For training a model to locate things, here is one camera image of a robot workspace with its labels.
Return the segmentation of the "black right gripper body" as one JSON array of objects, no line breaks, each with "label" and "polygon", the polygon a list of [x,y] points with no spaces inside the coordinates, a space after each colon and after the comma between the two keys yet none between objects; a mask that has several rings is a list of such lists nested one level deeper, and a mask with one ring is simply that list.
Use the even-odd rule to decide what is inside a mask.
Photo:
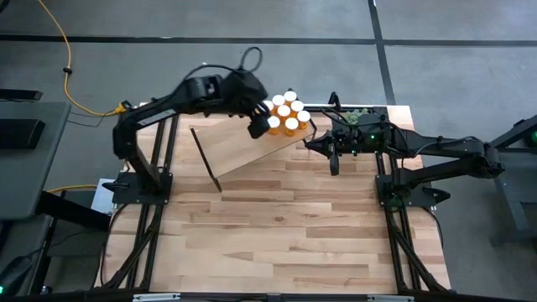
[{"label": "black right gripper body", "polygon": [[390,134],[386,114],[370,112],[371,120],[363,125],[346,125],[343,116],[333,122],[333,137],[339,154],[365,154],[382,150]]}]

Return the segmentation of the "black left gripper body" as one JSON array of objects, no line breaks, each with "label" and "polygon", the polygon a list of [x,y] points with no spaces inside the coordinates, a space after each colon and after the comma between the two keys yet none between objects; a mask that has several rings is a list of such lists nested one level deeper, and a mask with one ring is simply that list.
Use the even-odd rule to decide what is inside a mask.
[{"label": "black left gripper body", "polygon": [[252,117],[256,104],[263,104],[268,93],[251,71],[235,70],[222,80],[223,108],[232,115]]}]

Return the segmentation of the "green potted plant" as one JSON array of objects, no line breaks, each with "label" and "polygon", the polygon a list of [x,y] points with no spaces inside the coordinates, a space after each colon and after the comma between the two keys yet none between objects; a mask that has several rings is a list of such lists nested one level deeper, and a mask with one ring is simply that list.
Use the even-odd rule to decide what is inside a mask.
[{"label": "green potted plant", "polygon": [[342,114],[342,121],[346,125],[363,125],[371,120],[371,113],[367,108],[355,109],[351,112],[345,112]]}]

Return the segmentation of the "wooden ramp board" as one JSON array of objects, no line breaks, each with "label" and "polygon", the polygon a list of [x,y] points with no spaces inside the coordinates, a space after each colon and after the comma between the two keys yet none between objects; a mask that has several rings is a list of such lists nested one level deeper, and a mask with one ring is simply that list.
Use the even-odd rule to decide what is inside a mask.
[{"label": "wooden ramp board", "polygon": [[222,176],[299,141],[313,138],[317,132],[317,126],[310,120],[307,129],[299,129],[293,137],[288,137],[284,134],[284,124],[280,123],[278,135],[271,135],[267,131],[260,138],[253,139],[248,132],[249,123],[246,118],[233,117],[208,128],[190,130],[206,170],[218,190],[222,190]]}]

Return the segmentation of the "dark grey cart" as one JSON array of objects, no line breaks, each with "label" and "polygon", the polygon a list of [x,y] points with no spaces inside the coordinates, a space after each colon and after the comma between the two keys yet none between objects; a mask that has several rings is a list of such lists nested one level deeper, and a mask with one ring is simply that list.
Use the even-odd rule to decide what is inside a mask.
[{"label": "dark grey cart", "polygon": [[537,241],[537,114],[516,122],[490,143],[503,172],[467,200],[469,217],[486,220],[493,247]]}]

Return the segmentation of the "white paper sheet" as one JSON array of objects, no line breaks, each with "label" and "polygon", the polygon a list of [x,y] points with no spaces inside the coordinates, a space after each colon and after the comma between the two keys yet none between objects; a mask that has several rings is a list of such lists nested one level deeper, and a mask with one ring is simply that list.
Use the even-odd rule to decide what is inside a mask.
[{"label": "white paper sheet", "polygon": [[91,203],[91,209],[94,211],[99,211],[103,214],[111,215],[115,210],[116,206],[112,202],[114,193],[105,188],[103,185],[106,183],[113,183],[113,179],[104,179],[100,178],[95,189],[95,194]]}]

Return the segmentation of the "black desk leg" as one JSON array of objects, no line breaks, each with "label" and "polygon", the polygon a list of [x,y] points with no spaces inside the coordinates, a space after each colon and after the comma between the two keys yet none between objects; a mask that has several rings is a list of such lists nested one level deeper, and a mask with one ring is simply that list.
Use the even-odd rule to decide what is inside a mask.
[{"label": "black desk leg", "polygon": [[105,213],[92,210],[67,200],[61,196],[42,191],[35,207],[36,215],[45,214],[56,219],[89,227],[98,231],[107,231],[111,217]]}]

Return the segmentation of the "flat black bar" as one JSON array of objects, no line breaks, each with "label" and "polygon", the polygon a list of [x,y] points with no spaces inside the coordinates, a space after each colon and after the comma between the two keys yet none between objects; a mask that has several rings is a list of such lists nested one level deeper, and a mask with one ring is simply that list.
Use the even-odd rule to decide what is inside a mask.
[{"label": "flat black bar", "polygon": [[37,102],[43,93],[33,90],[0,89],[0,100],[11,102]]}]

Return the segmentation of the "black rectangular pad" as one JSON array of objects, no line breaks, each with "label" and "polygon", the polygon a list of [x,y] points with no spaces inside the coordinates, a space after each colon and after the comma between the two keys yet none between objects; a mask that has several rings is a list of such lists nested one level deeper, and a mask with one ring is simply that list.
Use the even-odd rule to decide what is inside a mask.
[{"label": "black rectangular pad", "polygon": [[39,119],[0,119],[0,149],[34,149],[44,128]]}]

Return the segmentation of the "grey desk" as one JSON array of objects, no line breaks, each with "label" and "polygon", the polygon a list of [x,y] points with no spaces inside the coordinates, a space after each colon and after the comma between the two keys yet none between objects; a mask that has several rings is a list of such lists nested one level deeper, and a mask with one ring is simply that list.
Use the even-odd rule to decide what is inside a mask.
[{"label": "grey desk", "polygon": [[0,119],[39,119],[44,123],[35,148],[0,150],[0,221],[34,214],[69,113],[70,104],[65,102],[0,103]]}]

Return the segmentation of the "silver metal bracket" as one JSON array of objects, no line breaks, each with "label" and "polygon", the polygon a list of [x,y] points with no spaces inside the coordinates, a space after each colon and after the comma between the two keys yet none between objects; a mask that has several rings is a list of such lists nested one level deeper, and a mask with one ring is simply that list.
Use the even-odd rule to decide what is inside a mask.
[{"label": "silver metal bracket", "polygon": [[367,302],[414,302],[414,297],[403,295],[372,294]]},{"label": "silver metal bracket", "polygon": [[132,302],[179,302],[179,293],[135,294]]}]

